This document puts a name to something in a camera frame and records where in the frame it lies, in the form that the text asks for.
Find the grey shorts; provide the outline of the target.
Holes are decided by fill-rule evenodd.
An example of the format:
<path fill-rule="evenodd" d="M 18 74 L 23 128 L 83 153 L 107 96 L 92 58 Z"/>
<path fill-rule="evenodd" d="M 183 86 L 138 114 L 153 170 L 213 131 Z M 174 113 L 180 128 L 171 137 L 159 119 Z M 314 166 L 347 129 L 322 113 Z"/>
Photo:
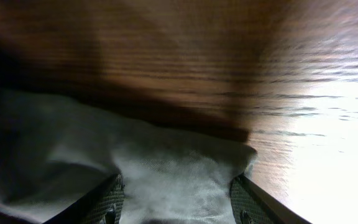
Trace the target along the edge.
<path fill-rule="evenodd" d="M 31 223 L 117 177 L 121 223 L 234 223 L 229 185 L 256 155 L 241 142 L 0 88 L 0 212 Z"/>

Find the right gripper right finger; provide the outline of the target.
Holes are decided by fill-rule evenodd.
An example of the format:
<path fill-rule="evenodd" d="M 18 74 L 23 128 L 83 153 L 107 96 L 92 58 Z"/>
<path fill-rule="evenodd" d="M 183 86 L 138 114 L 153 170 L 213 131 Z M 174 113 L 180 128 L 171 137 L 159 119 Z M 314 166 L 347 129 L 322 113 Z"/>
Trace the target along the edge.
<path fill-rule="evenodd" d="M 236 224 L 310 224 L 244 174 L 232 180 L 229 195 Z"/>

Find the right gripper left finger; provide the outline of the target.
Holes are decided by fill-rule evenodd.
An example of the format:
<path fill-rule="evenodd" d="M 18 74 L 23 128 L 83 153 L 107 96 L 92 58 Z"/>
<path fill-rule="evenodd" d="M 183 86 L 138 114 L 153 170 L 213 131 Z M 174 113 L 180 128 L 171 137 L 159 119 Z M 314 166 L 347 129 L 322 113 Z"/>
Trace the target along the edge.
<path fill-rule="evenodd" d="M 44 224 L 119 224 L 124 187 L 114 175 Z"/>

